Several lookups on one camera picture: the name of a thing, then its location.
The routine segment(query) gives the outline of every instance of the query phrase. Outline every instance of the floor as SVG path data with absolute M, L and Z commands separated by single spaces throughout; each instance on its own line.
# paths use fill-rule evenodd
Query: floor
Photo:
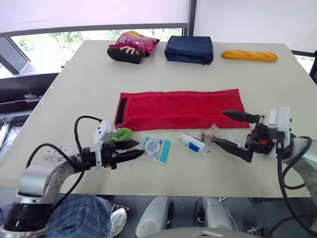
M 18 128 L 11 128 L 6 144 L 0 148 L 0 161 L 6 150 L 12 144 L 18 134 Z M 13 202 L 15 197 L 14 189 L 0 188 L 0 206 Z M 113 204 L 129 207 L 127 223 L 120 233 L 120 238 L 132 238 L 135 236 L 135 229 L 142 217 L 146 207 L 154 199 L 154 196 L 123 196 L 115 195 L 111 202 Z M 174 217 L 171 227 L 192 227 L 194 225 L 194 209 L 197 197 L 170 197 L 174 201 Z M 264 199 L 264 202 L 255 202 L 249 198 L 231 197 L 224 200 L 223 205 L 230 212 L 237 223 L 238 230 L 245 232 L 251 227 L 260 226 L 270 229 L 281 219 L 290 217 L 285 202 L 282 199 Z M 317 208 L 310 198 L 292 198 L 291 203 L 298 214 L 317 214 Z M 308 225 L 312 219 L 303 219 Z M 280 226 L 273 234 L 274 238 L 312 238 L 314 236 L 305 232 L 296 221 L 289 221 Z

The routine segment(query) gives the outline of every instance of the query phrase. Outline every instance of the sneaker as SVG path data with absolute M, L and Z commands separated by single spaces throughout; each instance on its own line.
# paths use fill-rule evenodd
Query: sneaker
M 128 63 L 139 64 L 143 57 L 143 52 L 139 49 L 123 46 L 123 47 L 109 47 L 107 50 L 108 55 L 115 61 L 122 61 Z
M 123 208 L 119 208 L 111 214 L 111 229 L 107 238 L 115 237 L 124 228 L 127 221 L 127 212 Z

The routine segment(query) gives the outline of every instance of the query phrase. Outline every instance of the white table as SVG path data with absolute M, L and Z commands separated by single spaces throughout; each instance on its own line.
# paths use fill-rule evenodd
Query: white table
M 293 132 L 316 139 L 316 85 L 282 44 L 214 43 L 211 65 L 168 62 L 165 43 L 140 65 L 116 62 L 106 50 L 110 42 L 85 41 L 57 76 L 39 102 L 14 145 L 0 163 L 0 187 L 17 188 L 26 161 L 34 148 L 44 142 L 58 146 L 75 145 L 73 125 L 78 116 L 92 115 L 114 121 L 120 92 L 145 91 L 219 91 L 239 88 L 245 110 L 266 114 L 290 106 Z M 229 60 L 221 53 L 229 49 L 270 51 L 278 55 L 274 63 Z M 96 122 L 83 120 L 79 139 L 83 147 L 92 145 Z M 117 170 L 91 169 L 74 190 L 91 194 L 206 195 L 235 197 L 281 197 L 276 160 L 253 156 L 248 164 L 214 147 L 198 154 L 177 141 L 181 131 L 199 135 L 202 130 L 155 130 L 135 132 L 134 139 L 146 135 L 171 139 L 167 164 L 147 159 L 118 164 Z M 245 142 L 248 129 L 226 129 Z M 49 148 L 41 149 L 33 163 L 40 163 Z M 63 192 L 78 175 L 69 177 Z M 302 183 L 295 171 L 288 184 Z M 288 191 L 289 196 L 309 196 L 305 188 Z

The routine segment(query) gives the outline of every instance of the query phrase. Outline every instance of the white shoe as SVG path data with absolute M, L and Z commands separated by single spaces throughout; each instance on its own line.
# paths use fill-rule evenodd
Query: white shoe
M 119 208 L 111 214 L 111 229 L 107 238 L 115 237 L 119 234 L 127 221 L 127 212 L 123 208 Z

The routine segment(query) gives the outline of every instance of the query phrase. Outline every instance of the white bottle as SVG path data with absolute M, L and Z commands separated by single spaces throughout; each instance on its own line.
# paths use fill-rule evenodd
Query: white bottle
M 196 152 L 201 152 L 206 145 L 200 139 L 197 139 L 196 137 L 189 135 L 187 133 L 182 133 L 179 136 L 178 141 Z

